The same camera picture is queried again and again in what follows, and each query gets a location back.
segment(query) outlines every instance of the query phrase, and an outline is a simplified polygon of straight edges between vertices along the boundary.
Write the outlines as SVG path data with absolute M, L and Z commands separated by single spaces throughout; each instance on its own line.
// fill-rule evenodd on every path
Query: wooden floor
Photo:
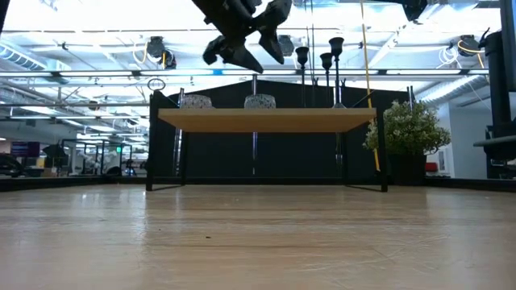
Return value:
M 516 289 L 516 195 L 139 185 L 0 193 L 0 289 Z

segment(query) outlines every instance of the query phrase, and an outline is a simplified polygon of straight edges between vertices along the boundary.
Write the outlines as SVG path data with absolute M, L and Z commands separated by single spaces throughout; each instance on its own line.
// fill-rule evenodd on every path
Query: green plant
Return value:
M 450 132 L 437 125 L 437 112 L 422 103 L 393 102 L 384 112 L 385 146 L 388 154 L 421 155 L 435 153 L 450 143 Z M 369 124 L 364 147 L 378 148 L 377 122 Z

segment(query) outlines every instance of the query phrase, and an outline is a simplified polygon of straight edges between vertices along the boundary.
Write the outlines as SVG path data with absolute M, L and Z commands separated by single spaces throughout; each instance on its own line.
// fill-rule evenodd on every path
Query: potted plant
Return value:
M 384 112 L 385 146 L 391 176 L 397 185 L 421 185 L 425 178 L 426 154 L 450 143 L 450 132 L 437 125 L 437 112 L 422 103 L 393 102 Z M 369 124 L 364 147 L 378 148 L 378 127 Z

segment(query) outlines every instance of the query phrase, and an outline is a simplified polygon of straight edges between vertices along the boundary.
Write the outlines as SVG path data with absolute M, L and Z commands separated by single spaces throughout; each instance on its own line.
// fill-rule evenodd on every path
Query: black table leg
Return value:
M 181 163 L 181 185 L 186 185 L 186 168 L 188 164 L 188 139 L 189 139 L 189 133 L 188 132 L 182 132 L 182 138 L 181 138 L 181 157 L 179 159 L 179 162 Z
M 158 134 L 157 134 L 157 126 L 158 126 L 158 112 L 160 110 L 159 107 L 159 92 L 154 92 L 150 97 L 151 108 L 150 108 L 150 116 L 149 116 L 149 140 L 148 140 L 148 158 L 146 163 L 146 171 L 147 171 L 147 179 L 145 181 L 145 190 L 152 191 L 152 185 L 154 184 L 154 175 L 156 167 L 156 151 L 157 151 L 157 142 L 158 142 Z
M 386 193 L 388 191 L 387 153 L 385 150 L 384 112 L 382 110 L 377 111 L 377 125 L 378 125 L 378 161 L 380 162 L 381 191 L 383 193 Z
M 347 134 L 340 133 L 340 153 L 341 153 L 341 169 L 342 172 L 342 183 L 347 184 L 348 173 L 347 173 Z

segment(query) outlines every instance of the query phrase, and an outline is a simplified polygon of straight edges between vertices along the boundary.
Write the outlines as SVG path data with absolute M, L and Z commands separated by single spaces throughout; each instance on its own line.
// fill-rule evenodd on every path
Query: wooden tabletop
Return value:
M 160 109 L 159 118 L 186 132 L 347 132 L 377 115 L 376 109 Z

